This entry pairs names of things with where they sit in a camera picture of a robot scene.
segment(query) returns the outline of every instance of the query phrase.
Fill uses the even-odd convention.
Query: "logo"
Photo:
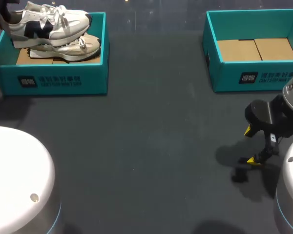
[[[36,88],[37,84],[33,76],[19,76],[19,82],[23,88]]]
[[[253,84],[258,72],[242,72],[239,84]]]
[[[47,20],[43,29],[41,29],[39,21],[29,21],[26,24],[24,36],[27,38],[35,38],[35,34],[39,38],[49,39],[53,25]]]
[[[209,53],[208,52],[205,55],[205,61],[206,61],[207,68],[209,68],[210,59],[209,59]]]

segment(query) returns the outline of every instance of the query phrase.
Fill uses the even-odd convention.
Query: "teal cardboard box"
[[[109,38],[105,13],[90,13],[88,34],[101,39],[98,63],[16,65],[20,50],[3,32],[0,37],[0,88],[4,95],[106,94]]]
[[[293,60],[224,61],[217,43],[257,39],[284,39],[293,53],[293,9],[207,11],[202,44],[215,92],[281,90],[293,77]]]

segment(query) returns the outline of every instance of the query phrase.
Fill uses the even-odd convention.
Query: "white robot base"
[[[0,234],[62,234],[52,158],[33,136],[0,127]]]
[[[293,234],[293,144],[280,173],[274,197],[274,219],[281,234]]]

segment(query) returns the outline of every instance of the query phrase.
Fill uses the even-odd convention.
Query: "open box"
[[[101,54],[90,62],[50,62],[35,59],[16,65],[20,49],[15,49],[3,32],[0,37],[0,88],[4,95],[84,95],[106,94],[109,38],[106,14],[90,13],[88,34],[101,39]]]
[[[281,90],[293,77],[293,9],[207,11],[203,48],[213,90]]]

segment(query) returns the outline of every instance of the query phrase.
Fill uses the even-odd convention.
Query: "sneaker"
[[[87,14],[72,14],[64,8],[38,12],[23,10],[11,12],[10,22],[0,15],[0,25],[11,37],[15,48],[40,44],[62,46],[82,36],[90,26]]]
[[[95,58],[100,54],[100,48],[101,40],[86,33],[66,46],[38,45],[31,47],[29,56],[32,59],[61,58],[67,62],[78,62]]]
[[[48,12],[48,11],[53,12],[53,11],[56,11],[57,8],[60,8],[65,13],[88,15],[88,17],[91,18],[91,16],[88,14],[88,12],[83,11],[83,10],[68,10],[63,5],[60,5],[60,6],[57,6],[57,7],[56,6],[51,6],[51,5],[48,5],[48,4],[38,5],[38,4],[35,4],[35,3],[31,2],[31,1],[27,2],[27,5],[25,6],[25,8],[22,11],[29,10],[29,11],[39,11],[39,12]]]

